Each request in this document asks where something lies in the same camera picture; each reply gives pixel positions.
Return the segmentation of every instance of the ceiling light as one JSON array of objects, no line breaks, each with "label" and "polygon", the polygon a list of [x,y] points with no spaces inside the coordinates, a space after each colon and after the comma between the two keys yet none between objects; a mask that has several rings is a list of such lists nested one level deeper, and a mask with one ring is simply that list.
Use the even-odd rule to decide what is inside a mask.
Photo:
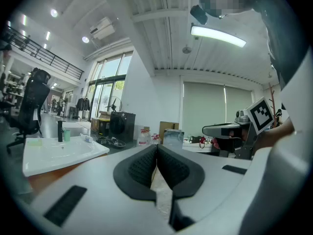
[{"label": "ceiling light", "polygon": [[82,40],[83,40],[83,42],[86,43],[86,44],[89,43],[89,38],[88,38],[88,37],[83,37]]},{"label": "ceiling light", "polygon": [[54,18],[56,18],[58,16],[58,12],[55,9],[52,9],[50,11],[51,16],[53,16]]},{"label": "ceiling light", "polygon": [[47,36],[45,37],[47,40],[49,40],[50,31],[47,32]]},{"label": "ceiling light", "polygon": [[22,17],[22,24],[24,24],[26,26],[26,16],[25,15],[23,15],[23,17]]},{"label": "ceiling light", "polygon": [[215,38],[218,40],[228,42],[228,43],[233,44],[233,45],[237,45],[241,48],[246,45],[246,41],[244,41],[238,37],[234,37],[232,35],[229,35],[227,33],[224,33],[224,32],[218,31],[218,30],[209,29],[209,28],[200,27],[200,26],[192,26],[191,27],[191,35]]}]

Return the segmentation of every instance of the black slot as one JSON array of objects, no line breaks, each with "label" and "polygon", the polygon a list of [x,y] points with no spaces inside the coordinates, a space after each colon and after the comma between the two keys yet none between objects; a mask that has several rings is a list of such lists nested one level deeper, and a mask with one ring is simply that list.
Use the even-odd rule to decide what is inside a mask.
[{"label": "black slot", "polygon": [[62,226],[70,213],[84,196],[86,188],[72,186],[44,215],[46,219],[57,226]]},{"label": "black slot", "polygon": [[231,166],[231,165],[224,165],[222,167],[222,169],[229,170],[231,172],[239,173],[239,174],[242,174],[242,175],[245,175],[245,173],[246,173],[246,169],[235,167],[235,166]]}]

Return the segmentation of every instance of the fan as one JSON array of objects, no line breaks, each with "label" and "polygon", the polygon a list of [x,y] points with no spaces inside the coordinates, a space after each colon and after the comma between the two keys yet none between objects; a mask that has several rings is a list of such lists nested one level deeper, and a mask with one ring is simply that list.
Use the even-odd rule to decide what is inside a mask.
[{"label": "fan", "polygon": [[[112,108],[112,111],[113,112],[116,112],[116,111],[121,111],[122,110],[122,101],[116,97],[116,96],[112,96],[111,97],[111,100],[110,100],[110,103],[112,103],[112,105],[108,105],[106,106],[106,108],[108,109],[108,112],[110,111],[110,107]],[[104,104],[109,104],[109,98],[106,99],[106,101],[104,102]]]}]

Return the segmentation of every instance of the air conditioner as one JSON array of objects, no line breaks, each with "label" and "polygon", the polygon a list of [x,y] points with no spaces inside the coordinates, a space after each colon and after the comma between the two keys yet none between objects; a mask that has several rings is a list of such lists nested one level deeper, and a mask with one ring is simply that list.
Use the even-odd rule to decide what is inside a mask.
[{"label": "air conditioner", "polygon": [[102,19],[96,26],[90,28],[90,34],[99,40],[113,34],[115,29],[108,18]]}]

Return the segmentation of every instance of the window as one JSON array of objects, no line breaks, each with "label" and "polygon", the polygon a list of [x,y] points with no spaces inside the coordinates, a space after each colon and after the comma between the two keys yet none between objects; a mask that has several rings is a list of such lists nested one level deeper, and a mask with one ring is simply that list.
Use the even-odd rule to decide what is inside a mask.
[{"label": "window", "polygon": [[108,108],[108,105],[113,104],[115,97],[118,98],[115,101],[116,111],[122,110],[120,102],[132,54],[124,53],[97,64],[87,92],[87,97],[92,102],[90,118],[99,117],[100,111],[111,112],[112,108]]}]

